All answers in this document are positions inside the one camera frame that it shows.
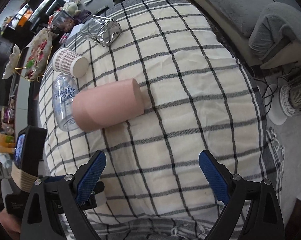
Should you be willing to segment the person's hand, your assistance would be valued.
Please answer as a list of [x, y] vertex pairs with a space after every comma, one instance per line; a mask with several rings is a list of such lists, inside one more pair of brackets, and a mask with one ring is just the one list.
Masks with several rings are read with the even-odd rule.
[[21, 223], [14, 215], [8, 214], [6, 209], [0, 212], [0, 223], [12, 239], [20, 240]]

